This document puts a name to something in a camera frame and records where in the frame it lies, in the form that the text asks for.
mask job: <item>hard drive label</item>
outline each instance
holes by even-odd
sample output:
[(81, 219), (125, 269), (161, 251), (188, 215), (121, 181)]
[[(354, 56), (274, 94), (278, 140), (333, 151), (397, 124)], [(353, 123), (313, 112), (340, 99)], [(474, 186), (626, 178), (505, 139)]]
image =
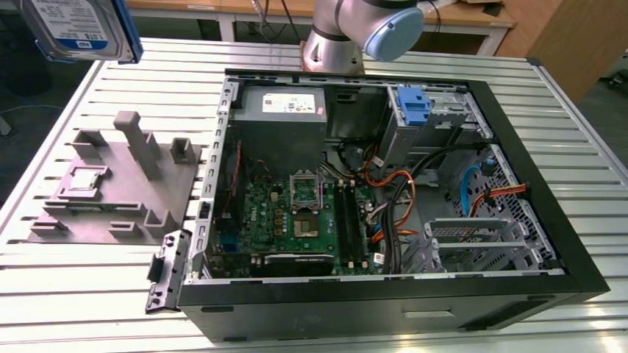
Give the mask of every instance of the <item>hard drive label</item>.
[(30, 0), (48, 31), (72, 49), (102, 49), (106, 35), (94, 8), (84, 0)]

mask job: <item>power supply label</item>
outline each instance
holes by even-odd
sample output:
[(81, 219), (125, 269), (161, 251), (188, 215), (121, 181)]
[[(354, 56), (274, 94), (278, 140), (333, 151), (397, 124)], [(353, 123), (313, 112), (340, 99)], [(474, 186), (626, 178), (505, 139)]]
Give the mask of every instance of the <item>power supply label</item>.
[(264, 113), (316, 113), (313, 94), (268, 93), (262, 101)]

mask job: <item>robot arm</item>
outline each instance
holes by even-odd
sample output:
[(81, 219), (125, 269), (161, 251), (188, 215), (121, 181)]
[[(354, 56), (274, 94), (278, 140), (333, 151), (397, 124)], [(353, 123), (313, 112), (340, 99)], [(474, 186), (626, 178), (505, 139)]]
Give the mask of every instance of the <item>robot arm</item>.
[(317, 0), (313, 27), (302, 49), (308, 71), (353, 74), (360, 50), (374, 60), (405, 53), (422, 32), (417, 0)]

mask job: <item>case side panel latch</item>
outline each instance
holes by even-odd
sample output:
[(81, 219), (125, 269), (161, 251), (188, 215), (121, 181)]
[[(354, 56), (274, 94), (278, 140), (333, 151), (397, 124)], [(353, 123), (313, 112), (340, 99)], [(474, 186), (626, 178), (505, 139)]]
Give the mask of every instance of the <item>case side panel latch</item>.
[(158, 254), (153, 255), (148, 269), (148, 280), (153, 283), (148, 291), (146, 314), (180, 312), (176, 307), (184, 266), (192, 233), (185, 229), (168, 233)]

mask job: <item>metal work table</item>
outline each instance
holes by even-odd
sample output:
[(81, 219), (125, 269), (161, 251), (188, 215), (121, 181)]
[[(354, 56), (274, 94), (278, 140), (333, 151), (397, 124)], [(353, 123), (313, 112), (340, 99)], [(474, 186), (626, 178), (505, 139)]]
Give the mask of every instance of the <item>metal work table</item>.
[[(393, 63), (366, 60), (365, 66), (373, 74), (490, 84), (610, 286), (585, 304), (557, 307), (500, 331), (212, 344), (182, 314), (144, 315), (154, 246), (25, 243), (42, 200), (73, 158), (65, 144), (78, 128), (102, 129), (106, 139), (122, 140), (113, 116), (136, 110), (158, 143), (178, 136), (210, 146), (225, 67), (298, 70), (296, 46), (160, 39), (142, 44), (140, 64), (93, 64), (0, 210), (0, 350), (528, 352), (533, 345), (537, 352), (624, 352), (628, 173), (544, 69), (524, 59), (413, 53)], [(194, 213), (190, 199), (188, 213)]]

